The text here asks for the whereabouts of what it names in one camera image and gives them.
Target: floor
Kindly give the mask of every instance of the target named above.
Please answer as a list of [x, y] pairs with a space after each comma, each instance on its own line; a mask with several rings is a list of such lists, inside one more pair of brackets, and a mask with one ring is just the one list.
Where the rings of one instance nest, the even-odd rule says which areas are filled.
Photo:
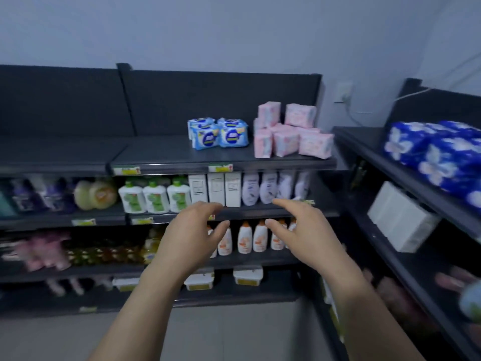
[[[83, 361], [115, 313], [0, 321], [5, 361]], [[161, 361], [331, 361], [314, 309], [293, 303], [173, 309]]]

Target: white and orange bottle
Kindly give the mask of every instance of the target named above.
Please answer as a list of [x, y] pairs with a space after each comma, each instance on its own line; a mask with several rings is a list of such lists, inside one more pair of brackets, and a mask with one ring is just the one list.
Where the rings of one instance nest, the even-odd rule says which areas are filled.
[[268, 228], [264, 219], [259, 221], [254, 230], [254, 252], [263, 252], [268, 248]]
[[249, 223], [244, 221], [239, 229], [237, 237], [237, 250], [244, 255], [252, 251], [252, 228]]
[[232, 253], [232, 232], [227, 228], [225, 235], [217, 246], [217, 251], [221, 256], [227, 256]]
[[[284, 219], [279, 219], [278, 222], [284, 227], [287, 228], [287, 224], [284, 221]], [[271, 237], [271, 248], [275, 251], [280, 251], [281, 249], [284, 249], [285, 244], [282, 242], [274, 233], [272, 234]]]
[[288, 229], [289, 229], [290, 231], [293, 231], [294, 228], [296, 227], [296, 225], [297, 225], [297, 220], [296, 220], [296, 218], [292, 218], [292, 219], [291, 219], [291, 224], [289, 224], [289, 228], [288, 228]]
[[[207, 225], [207, 234], [211, 234], [213, 232], [213, 229], [210, 227], [210, 225]], [[211, 255], [211, 258], [217, 257], [217, 248]]]

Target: forearm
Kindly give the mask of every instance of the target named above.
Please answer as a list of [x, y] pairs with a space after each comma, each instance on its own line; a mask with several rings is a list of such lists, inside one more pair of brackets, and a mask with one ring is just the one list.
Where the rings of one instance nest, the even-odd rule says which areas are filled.
[[172, 305], [181, 282], [147, 267], [89, 361], [159, 360]]
[[325, 279], [353, 361], [424, 360], [349, 256]]

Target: electrical outlet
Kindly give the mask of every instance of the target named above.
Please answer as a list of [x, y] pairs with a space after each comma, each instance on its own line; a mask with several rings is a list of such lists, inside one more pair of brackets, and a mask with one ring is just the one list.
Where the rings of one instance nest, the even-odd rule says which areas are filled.
[[334, 91], [334, 102], [343, 103], [344, 100], [350, 100], [352, 96], [352, 81], [338, 82]]

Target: price tag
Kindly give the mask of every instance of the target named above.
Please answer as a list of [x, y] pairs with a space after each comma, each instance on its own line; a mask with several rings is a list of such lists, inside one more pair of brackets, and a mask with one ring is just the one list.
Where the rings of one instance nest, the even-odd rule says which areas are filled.
[[211, 163], [209, 165], [209, 172], [232, 172], [234, 164], [232, 163]]
[[132, 225], [153, 224], [153, 217], [132, 218], [130, 223], [132, 223]]
[[80, 307], [79, 313], [96, 313], [97, 307]]
[[309, 204], [310, 206], [316, 205], [316, 202], [314, 200], [302, 200], [302, 202]]
[[116, 176], [141, 175], [141, 168], [135, 167], [114, 167], [113, 174]]
[[72, 219], [72, 225], [74, 227], [91, 227], [97, 225], [95, 218], [92, 219]]

